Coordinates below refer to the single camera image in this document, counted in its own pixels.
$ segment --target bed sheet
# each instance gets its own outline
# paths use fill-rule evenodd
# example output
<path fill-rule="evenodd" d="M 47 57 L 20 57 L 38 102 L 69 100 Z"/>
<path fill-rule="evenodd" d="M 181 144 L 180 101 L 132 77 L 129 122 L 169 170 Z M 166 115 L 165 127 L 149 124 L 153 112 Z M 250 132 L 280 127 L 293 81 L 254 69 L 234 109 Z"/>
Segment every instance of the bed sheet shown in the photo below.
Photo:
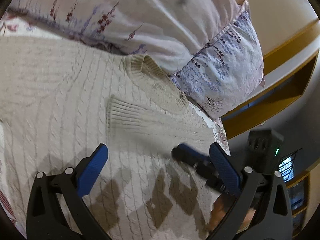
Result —
<path fill-rule="evenodd" d="M 19 16 L 14 13 L 6 13 L 4 17 L 0 20 L 0 36 L 9 37 L 9 36 L 29 36 L 29 37 L 39 37 L 39 38 L 46 38 L 46 39 L 75 39 L 74 37 L 62 37 L 61 35 L 55 33 L 54 31 L 50 30 L 41 23 L 34 22 L 29 20 L 27 17 Z M 93 44 L 88 42 L 88 45 L 99 47 L 101 49 L 105 49 L 105 47 L 101 47 L 100 44 Z M 203 111 L 201 111 L 196 105 L 189 103 L 190 106 L 196 111 L 196 113 L 204 119 L 207 123 L 208 127 L 212 127 L 214 137 L 216 140 L 227 149 L 227 154 L 230 155 L 228 151 L 228 143 L 226 139 L 225 131 L 222 127 L 221 122 L 219 120 L 212 121 Z M 2 123 L 0 120 L 0 151 L 3 152 L 4 149 L 4 132 Z M 15 224 L 16 228 L 26 236 L 25 229 L 16 221 L 14 216 L 14 207 L 12 207 L 3 192 L 0 189 L 0 204 L 4 208 L 5 212 L 7 213 L 8 217 Z"/>

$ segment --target pillowcase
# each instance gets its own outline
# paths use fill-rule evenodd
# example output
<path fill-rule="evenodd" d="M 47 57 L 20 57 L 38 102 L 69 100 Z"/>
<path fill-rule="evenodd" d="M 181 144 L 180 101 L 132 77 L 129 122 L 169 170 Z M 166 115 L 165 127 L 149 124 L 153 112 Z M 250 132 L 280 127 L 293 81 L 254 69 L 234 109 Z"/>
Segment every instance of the pillowcase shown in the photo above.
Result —
<path fill-rule="evenodd" d="M 10 8 L 69 36 L 148 54 L 169 75 L 239 11 L 235 0 L 13 0 Z"/>
<path fill-rule="evenodd" d="M 246 101 L 263 80 L 263 57 L 247 0 L 244 0 L 236 22 L 221 34 L 200 50 L 172 80 L 212 119 Z"/>

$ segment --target metal screw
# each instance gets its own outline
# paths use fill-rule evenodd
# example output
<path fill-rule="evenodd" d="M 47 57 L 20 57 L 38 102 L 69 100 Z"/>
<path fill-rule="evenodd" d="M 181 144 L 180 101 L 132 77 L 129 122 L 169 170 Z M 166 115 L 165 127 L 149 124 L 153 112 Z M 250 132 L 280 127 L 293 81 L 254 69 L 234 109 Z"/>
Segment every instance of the metal screw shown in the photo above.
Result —
<path fill-rule="evenodd" d="M 275 171 L 275 176 L 280 178 L 281 177 L 281 173 L 279 171 Z"/>
<path fill-rule="evenodd" d="M 40 172 L 37 173 L 36 177 L 38 179 L 41 179 L 43 177 L 43 175 L 44 175 L 44 173 L 42 171 L 40 171 Z"/>
<path fill-rule="evenodd" d="M 66 168 L 66 170 L 65 170 L 64 172 L 65 172 L 65 174 L 70 175 L 70 174 L 72 174 L 72 173 L 73 173 L 73 168 L 71 168 L 71 167 Z"/>
<path fill-rule="evenodd" d="M 253 169 L 252 169 L 251 167 L 249 167 L 249 166 L 245 166 L 245 167 L 244 167 L 244 171 L 245 171 L 246 173 L 252 173 L 252 172 L 253 172 Z"/>

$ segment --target wall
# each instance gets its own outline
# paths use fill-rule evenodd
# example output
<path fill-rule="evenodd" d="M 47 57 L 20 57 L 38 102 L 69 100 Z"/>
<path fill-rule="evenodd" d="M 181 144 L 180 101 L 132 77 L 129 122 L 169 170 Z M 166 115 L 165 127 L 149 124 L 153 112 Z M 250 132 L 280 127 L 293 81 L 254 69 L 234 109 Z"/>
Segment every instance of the wall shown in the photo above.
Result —
<path fill-rule="evenodd" d="M 317 19 L 307 0 L 249 0 L 249 3 L 264 55 Z"/>
<path fill-rule="evenodd" d="M 304 225 L 308 223 L 320 203 L 320 164 L 310 171 L 310 191 Z"/>
<path fill-rule="evenodd" d="M 274 82 L 282 78 L 282 75 L 284 75 L 287 71 L 289 72 L 290 69 L 296 68 L 301 63 L 303 63 L 306 59 L 308 59 L 317 49 L 319 49 L 319 47 L 320 47 L 320 36 L 316 40 L 314 40 L 311 44 L 309 44 L 307 47 L 305 47 L 297 55 L 295 55 L 290 60 L 285 62 L 283 65 L 281 65 L 280 67 L 276 68 L 274 71 L 269 73 L 266 76 L 266 80 L 268 79 L 269 76 L 273 76 L 275 80 L 273 80 L 273 82 L 270 83 L 270 85 L 272 85 Z M 264 125 L 258 126 L 256 128 L 261 128 L 261 129 L 273 128 L 285 133 L 283 134 L 285 137 L 290 136 L 292 138 L 294 138 L 295 132 L 292 132 L 291 134 L 291 131 L 294 131 L 294 130 L 297 131 L 296 133 L 298 133 L 298 131 L 301 131 L 302 134 L 306 134 L 304 130 L 311 129 L 311 128 L 302 126 L 300 123 L 303 121 L 301 121 L 300 119 L 299 120 L 297 119 L 295 121 L 293 118 L 298 114 L 298 112 L 306 104 L 309 97 L 314 92 L 315 88 L 317 89 L 315 91 L 315 94 L 312 95 L 312 99 L 311 99 L 312 104 L 308 104 L 309 107 L 308 109 L 305 110 L 304 116 L 307 117 L 308 111 L 311 111 L 311 110 L 313 110 L 314 114 L 316 114 L 315 99 L 317 96 L 320 95 L 320 86 L 317 86 L 319 83 L 319 80 L 320 80 L 320 57 L 318 57 L 315 69 L 313 71 L 312 77 L 309 81 L 309 84 L 305 93 L 298 100 L 296 100 L 294 103 L 288 106 L 286 109 L 284 109 L 280 113 L 268 119 Z M 292 126 L 296 127 L 296 129 L 292 129 L 293 127 L 291 128 L 289 127 L 289 125 L 291 125 L 292 123 L 294 123 L 294 125 Z M 241 152 L 243 150 L 246 140 L 248 138 L 248 134 L 249 134 L 249 131 L 244 132 L 228 140 L 231 154 L 235 152 Z"/>
<path fill-rule="evenodd" d="M 281 117 L 275 116 L 273 117 L 274 120 L 268 120 L 265 125 L 257 127 L 256 129 L 273 128 L 284 136 L 283 145 L 279 150 L 280 156 L 285 156 L 297 149 L 302 148 L 296 155 L 296 160 L 294 163 L 295 174 L 299 174 L 300 172 L 308 168 L 320 156 L 313 152 L 312 147 L 314 145 L 314 141 L 307 136 L 305 127 L 301 125 L 300 120 L 297 117 L 289 119 L 284 125 L 280 126 L 278 126 L 276 121 L 276 119 L 278 118 Z M 243 163 L 244 161 L 244 147 L 247 142 L 248 135 L 249 132 L 245 132 L 237 136 L 237 139 L 239 141 L 236 147 L 234 147 L 234 145 L 231 143 L 231 155 L 236 159 L 238 163 Z"/>
<path fill-rule="evenodd" d="M 311 94 L 310 98 L 303 106 L 301 111 L 295 117 L 297 123 L 303 130 L 300 133 L 303 153 L 297 160 L 297 167 L 306 169 L 312 165 L 318 158 L 320 158 L 320 78 L 318 84 Z M 293 130 L 288 130 L 288 135 L 292 134 Z M 288 143 L 294 144 L 298 138 L 292 138 Z"/>

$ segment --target red floral print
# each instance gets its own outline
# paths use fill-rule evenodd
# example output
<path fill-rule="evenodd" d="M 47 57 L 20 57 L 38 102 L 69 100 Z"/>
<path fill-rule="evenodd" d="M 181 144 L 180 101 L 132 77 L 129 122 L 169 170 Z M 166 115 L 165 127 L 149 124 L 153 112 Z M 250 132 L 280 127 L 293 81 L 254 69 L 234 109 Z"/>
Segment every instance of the red floral print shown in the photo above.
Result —
<path fill-rule="evenodd" d="M 17 29 L 18 29 L 19 25 L 18 24 L 13 24 L 13 25 L 7 25 L 7 28 L 9 31 L 12 31 L 12 32 L 16 32 Z"/>
<path fill-rule="evenodd" d="M 129 34 L 129 38 L 127 39 L 127 41 L 133 39 L 133 37 L 136 35 L 136 31 L 137 31 L 138 29 L 140 29 L 140 27 L 141 27 L 142 25 L 143 25 L 143 23 L 139 26 L 139 28 L 135 29 L 132 33 Z"/>
<path fill-rule="evenodd" d="M 27 31 L 32 31 L 35 28 L 35 24 L 33 22 L 28 22 Z"/>
<path fill-rule="evenodd" d="M 110 23 L 112 22 L 112 19 L 115 17 L 113 15 L 113 12 L 115 11 L 115 9 L 118 6 L 119 2 L 120 2 L 120 0 L 115 4 L 115 6 L 113 6 L 113 8 L 110 11 L 108 11 L 107 14 L 103 14 L 101 16 L 101 19 L 98 20 L 98 24 L 100 26 L 99 26 L 99 28 L 97 30 L 97 33 L 102 33 L 105 30 L 106 26 L 110 25 Z"/>
<path fill-rule="evenodd" d="M 57 11 L 58 11 L 58 9 L 55 8 L 56 4 L 57 4 L 57 0 L 54 0 L 52 4 L 52 8 L 50 10 L 50 16 L 53 17 L 54 22 L 56 21 Z"/>
<path fill-rule="evenodd" d="M 3 16 L 3 20 L 12 20 L 12 19 L 14 19 L 14 18 L 16 18 L 17 17 L 17 15 L 16 14 L 14 14 L 14 13 L 9 13 L 9 12 L 6 12 L 5 14 L 4 14 L 4 16 Z"/>
<path fill-rule="evenodd" d="M 78 4 L 78 0 L 76 0 L 76 2 L 73 4 L 73 7 L 71 7 L 71 10 L 70 12 L 67 14 L 67 19 L 66 19 L 66 22 L 70 22 L 72 16 L 73 16 L 73 11 L 76 9 L 76 6 Z"/>
<path fill-rule="evenodd" d="M 2 193 L 2 191 L 0 190 L 0 202 L 2 203 L 3 207 L 7 210 L 7 212 L 13 217 L 13 219 L 15 220 L 15 216 L 12 210 L 12 207 L 9 203 L 9 201 L 7 200 L 7 198 L 5 197 L 5 195 Z"/>

